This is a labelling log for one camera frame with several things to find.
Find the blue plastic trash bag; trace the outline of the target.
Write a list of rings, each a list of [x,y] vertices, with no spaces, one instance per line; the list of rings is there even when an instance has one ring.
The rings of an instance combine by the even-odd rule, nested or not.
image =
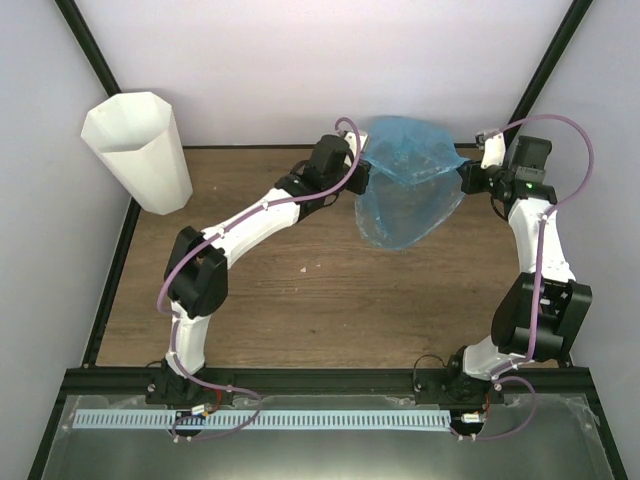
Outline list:
[[[366,192],[355,201],[356,223],[374,247],[410,247],[447,220],[464,198],[457,168],[466,159],[453,136],[434,123],[376,119],[364,159],[371,170]]]

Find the white plastic trash bin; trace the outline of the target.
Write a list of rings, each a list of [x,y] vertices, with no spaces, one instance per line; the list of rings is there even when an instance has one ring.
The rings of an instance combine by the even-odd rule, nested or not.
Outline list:
[[[167,215],[192,196],[173,108],[154,93],[105,100],[86,114],[81,138],[143,210]]]

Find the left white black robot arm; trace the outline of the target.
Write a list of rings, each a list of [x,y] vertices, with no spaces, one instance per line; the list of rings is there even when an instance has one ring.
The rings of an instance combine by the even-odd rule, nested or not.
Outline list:
[[[205,366],[204,346],[210,319],[229,292],[229,270],[252,248],[279,231],[329,206],[344,190],[365,193],[370,164],[363,159],[366,133],[328,134],[314,145],[258,201],[215,226],[182,229],[164,273],[157,308],[171,315],[165,361],[174,373],[170,393],[181,403],[204,392],[198,372]]]

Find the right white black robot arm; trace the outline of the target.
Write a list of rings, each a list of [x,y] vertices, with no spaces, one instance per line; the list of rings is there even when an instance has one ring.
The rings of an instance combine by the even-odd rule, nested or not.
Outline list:
[[[489,384],[530,363],[564,362],[592,302],[577,281],[557,229],[559,201],[545,184],[550,141],[523,136],[513,155],[502,133],[477,134],[483,153],[457,171],[465,194],[500,202],[516,241],[520,273],[496,309],[488,337],[451,356],[444,391],[458,403],[479,398]]]

